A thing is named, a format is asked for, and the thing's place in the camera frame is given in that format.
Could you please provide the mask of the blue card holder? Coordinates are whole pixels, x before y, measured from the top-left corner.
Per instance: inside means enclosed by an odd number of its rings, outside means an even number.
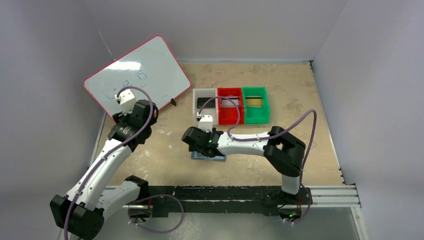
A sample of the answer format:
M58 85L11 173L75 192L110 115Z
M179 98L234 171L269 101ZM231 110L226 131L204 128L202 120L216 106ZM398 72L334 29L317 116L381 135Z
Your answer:
M214 157L208 157L205 155L202 155L201 153L197 151L193 151L191 153L191 159L192 160L205 160L205 161L216 161L216 162L225 162L227 157L226 156L214 156Z

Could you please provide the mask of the silver card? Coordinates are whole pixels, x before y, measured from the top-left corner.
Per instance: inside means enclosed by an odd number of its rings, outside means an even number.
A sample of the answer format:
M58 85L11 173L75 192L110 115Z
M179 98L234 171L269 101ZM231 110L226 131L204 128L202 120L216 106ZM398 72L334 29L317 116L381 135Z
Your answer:
M238 97L221 98L220 106L222 108L236 108L239 105L240 105L240 101Z

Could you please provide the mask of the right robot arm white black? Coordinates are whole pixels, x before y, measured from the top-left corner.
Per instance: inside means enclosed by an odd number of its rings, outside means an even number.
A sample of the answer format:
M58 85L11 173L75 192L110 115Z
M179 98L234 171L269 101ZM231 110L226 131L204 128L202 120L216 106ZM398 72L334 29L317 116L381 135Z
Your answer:
M303 141L284 130L273 126L270 131L257 134L233 134L189 127L181 140L189 146L190 152L205 157L226 157L229 155L252 155L264 157L282 176L281 190L297 195L301 187L301 169L306 151Z

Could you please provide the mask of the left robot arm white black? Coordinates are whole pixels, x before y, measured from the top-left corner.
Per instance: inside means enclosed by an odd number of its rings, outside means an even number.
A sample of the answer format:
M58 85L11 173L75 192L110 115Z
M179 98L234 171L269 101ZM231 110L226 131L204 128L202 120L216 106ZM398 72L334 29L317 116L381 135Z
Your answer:
M117 210L118 202L142 196L141 189L148 183L135 176L125 181L113 195L103 196L102 193L119 166L151 136L151 126L158 117L156 104L145 99L136 101L131 113L119 112L112 116L115 125L96 160L72 189L64 196L55 195L49 203L59 228L83 240L92 240L109 215Z

